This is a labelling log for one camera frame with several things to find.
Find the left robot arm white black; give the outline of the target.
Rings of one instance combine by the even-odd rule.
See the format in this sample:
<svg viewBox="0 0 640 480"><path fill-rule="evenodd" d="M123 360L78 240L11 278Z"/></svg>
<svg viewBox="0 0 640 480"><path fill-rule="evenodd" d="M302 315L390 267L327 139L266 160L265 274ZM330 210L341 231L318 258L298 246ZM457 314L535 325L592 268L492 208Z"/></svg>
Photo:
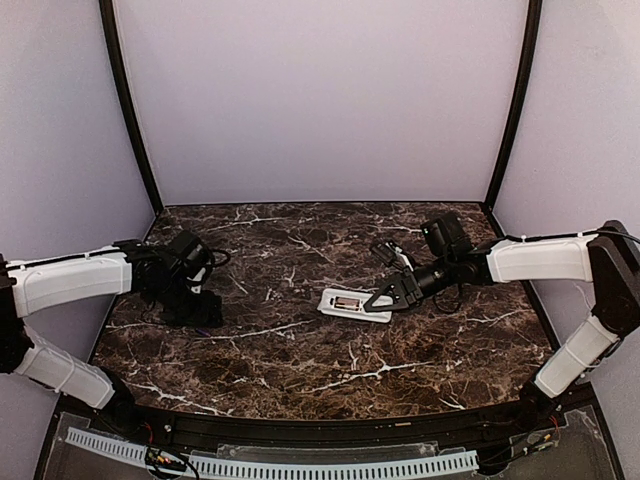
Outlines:
<svg viewBox="0 0 640 480"><path fill-rule="evenodd" d="M204 285L220 262L194 234L167 245L139 240L36 261L1 263L1 371L69 395L96 410L134 404L113 373L89 365L26 326L26 317L87 298L137 293L174 326L218 327L222 301Z"/></svg>

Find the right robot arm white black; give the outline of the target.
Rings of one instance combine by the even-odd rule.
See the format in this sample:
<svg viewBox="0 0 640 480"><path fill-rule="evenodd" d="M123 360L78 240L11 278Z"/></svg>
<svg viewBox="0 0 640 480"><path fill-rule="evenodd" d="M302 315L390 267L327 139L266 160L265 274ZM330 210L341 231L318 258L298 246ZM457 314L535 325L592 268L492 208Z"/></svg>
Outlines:
<svg viewBox="0 0 640 480"><path fill-rule="evenodd" d="M587 319L538 370L527 395L553 399L639 327L639 241L618 221L585 232L504 236L475 245L454 214L421 226L433 262L417 266L392 242L373 245L398 268L366 301L368 313L408 310L450 286L523 280L579 280L593 285Z"/></svg>

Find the white remote control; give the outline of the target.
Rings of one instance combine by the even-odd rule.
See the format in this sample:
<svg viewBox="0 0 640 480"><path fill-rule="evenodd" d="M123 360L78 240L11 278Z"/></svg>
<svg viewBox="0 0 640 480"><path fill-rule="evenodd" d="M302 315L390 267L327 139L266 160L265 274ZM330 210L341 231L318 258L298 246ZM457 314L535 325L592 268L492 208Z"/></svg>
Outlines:
<svg viewBox="0 0 640 480"><path fill-rule="evenodd" d="M367 312L364 306L372 293L326 288L323 290L317 310L323 315L358 321L387 324L392 312Z"/></svg>

